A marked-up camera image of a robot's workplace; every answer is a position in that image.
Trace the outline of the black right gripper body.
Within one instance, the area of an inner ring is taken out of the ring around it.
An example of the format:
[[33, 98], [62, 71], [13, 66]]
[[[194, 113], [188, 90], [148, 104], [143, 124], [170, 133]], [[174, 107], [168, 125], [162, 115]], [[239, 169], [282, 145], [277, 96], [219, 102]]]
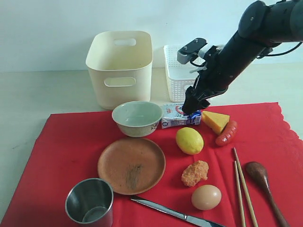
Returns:
[[207, 100], [223, 94], [230, 85], [231, 49], [212, 46], [203, 56], [204, 63], [199, 66], [198, 76], [192, 85], [193, 96], [197, 101]]

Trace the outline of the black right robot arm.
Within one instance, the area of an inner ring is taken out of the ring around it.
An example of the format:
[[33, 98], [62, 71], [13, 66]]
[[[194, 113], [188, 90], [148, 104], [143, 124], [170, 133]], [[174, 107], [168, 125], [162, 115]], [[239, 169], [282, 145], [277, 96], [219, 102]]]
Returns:
[[281, 0], [267, 6], [258, 0], [244, 11], [238, 30], [222, 47], [196, 38], [178, 50], [181, 64], [194, 65], [197, 78], [186, 89], [182, 110], [190, 115], [207, 108], [208, 99], [225, 93], [229, 85], [255, 60], [271, 56], [281, 43], [303, 42], [303, 2]]

